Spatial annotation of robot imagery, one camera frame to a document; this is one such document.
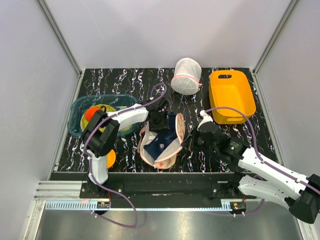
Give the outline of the orange plastic basket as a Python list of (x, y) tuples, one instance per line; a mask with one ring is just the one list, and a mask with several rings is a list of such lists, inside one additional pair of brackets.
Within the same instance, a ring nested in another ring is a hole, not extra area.
[[(256, 112), (256, 103), (246, 75), (239, 70), (217, 70), (209, 77), (213, 119), (220, 125), (243, 124)], [(236, 109), (242, 114), (228, 108)]]

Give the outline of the orange translucent cup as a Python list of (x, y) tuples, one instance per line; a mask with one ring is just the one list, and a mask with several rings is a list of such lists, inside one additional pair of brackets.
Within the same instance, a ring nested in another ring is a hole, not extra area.
[(97, 107), (97, 106), (93, 106), (93, 107), (90, 107), (85, 113), (84, 113), (84, 118), (89, 122), (92, 117), (94, 116), (94, 114), (99, 111), (100, 108)]

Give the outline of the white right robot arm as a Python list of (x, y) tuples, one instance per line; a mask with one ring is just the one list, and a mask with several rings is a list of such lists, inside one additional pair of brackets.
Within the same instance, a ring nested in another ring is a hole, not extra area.
[(258, 197), (286, 208), (307, 224), (316, 221), (320, 213), (319, 175), (294, 172), (261, 155), (242, 139), (228, 137), (212, 122), (193, 128), (181, 145), (189, 151), (208, 152), (261, 177), (258, 180), (236, 172), (227, 185), (230, 197)]

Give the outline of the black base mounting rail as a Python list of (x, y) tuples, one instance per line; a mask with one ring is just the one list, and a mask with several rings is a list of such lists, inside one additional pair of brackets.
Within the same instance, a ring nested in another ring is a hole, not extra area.
[(111, 172), (102, 184), (127, 197), (161, 195), (200, 195), (208, 199), (242, 199), (233, 173)]

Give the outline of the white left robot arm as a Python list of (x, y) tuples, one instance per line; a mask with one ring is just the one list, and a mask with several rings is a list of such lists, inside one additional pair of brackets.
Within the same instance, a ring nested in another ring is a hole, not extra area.
[(160, 97), (136, 103), (131, 107), (104, 112), (97, 110), (81, 135), (83, 151), (88, 155), (89, 178), (93, 182), (90, 192), (97, 198), (108, 193), (108, 170), (106, 156), (113, 149), (118, 132), (137, 123), (147, 122), (149, 130), (154, 133), (169, 129), (168, 100)]

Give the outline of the navy blue bra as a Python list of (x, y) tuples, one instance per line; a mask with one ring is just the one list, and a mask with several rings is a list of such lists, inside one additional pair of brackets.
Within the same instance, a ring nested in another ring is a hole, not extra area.
[(144, 150), (156, 160), (164, 150), (177, 138), (176, 133), (176, 114), (171, 112), (168, 114), (168, 130), (159, 131), (157, 136), (146, 144)]

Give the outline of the yellow-green plate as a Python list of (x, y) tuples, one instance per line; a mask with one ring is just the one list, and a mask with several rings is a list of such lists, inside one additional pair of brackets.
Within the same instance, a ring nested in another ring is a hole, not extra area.
[[(105, 112), (105, 113), (116, 112), (116, 111), (117, 111), (115, 108), (113, 108), (112, 106), (110, 106), (110, 105), (108, 105), (108, 104), (98, 104), (98, 105), (94, 105), (94, 106), (92, 106), (92, 107), (99, 107), (100, 110), (102, 110), (102, 111)], [(87, 120), (85, 119), (85, 112), (84, 112), (84, 114), (82, 115), (81, 120), (80, 120), (80, 128), (81, 128), (82, 131), (85, 130), (85, 128), (86, 128), (87, 125), (89, 124), (89, 121), (87, 121)], [(99, 130), (100, 130), (102, 133), (104, 132), (105, 129), (106, 129), (106, 127), (100, 127), (100, 128), (99, 128)], [(121, 133), (121, 134), (127, 134), (127, 132), (130, 132), (130, 131), (132, 131), (132, 130), (135, 130), (135, 126), (134, 126), (133, 124), (132, 124), (132, 125), (129, 125), (129, 126), (125, 127), (125, 128), (123, 128), (123, 129), (120, 131), (120, 133)]]

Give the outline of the white cylindrical mesh laundry bag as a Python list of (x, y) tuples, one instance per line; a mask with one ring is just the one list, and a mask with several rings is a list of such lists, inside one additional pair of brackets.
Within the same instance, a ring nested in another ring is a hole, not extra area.
[(202, 85), (201, 74), (202, 68), (198, 62), (189, 57), (182, 58), (175, 66), (171, 88), (181, 95), (194, 95)]

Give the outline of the orange plastic bowl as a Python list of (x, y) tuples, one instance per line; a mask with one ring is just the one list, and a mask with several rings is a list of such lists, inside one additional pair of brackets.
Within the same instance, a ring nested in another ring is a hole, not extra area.
[(116, 152), (112, 149), (106, 157), (106, 168), (110, 169), (116, 162)]

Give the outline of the floral mesh laundry bag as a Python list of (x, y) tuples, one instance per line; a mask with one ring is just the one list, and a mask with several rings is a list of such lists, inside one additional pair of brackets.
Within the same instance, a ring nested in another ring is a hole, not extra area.
[(137, 152), (148, 165), (166, 170), (171, 168), (178, 153), (182, 150), (186, 126), (182, 113), (168, 114), (168, 129), (155, 132), (150, 127), (150, 121), (140, 130), (140, 140)]

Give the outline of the teal transparent plastic bin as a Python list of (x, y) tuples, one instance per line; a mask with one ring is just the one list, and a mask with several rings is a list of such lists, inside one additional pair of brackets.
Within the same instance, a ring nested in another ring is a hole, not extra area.
[(99, 104), (110, 105), (116, 111), (129, 108), (137, 103), (137, 99), (129, 94), (88, 95), (78, 98), (71, 106), (67, 129), (74, 137), (80, 137), (82, 130), (80, 121), (87, 109)]

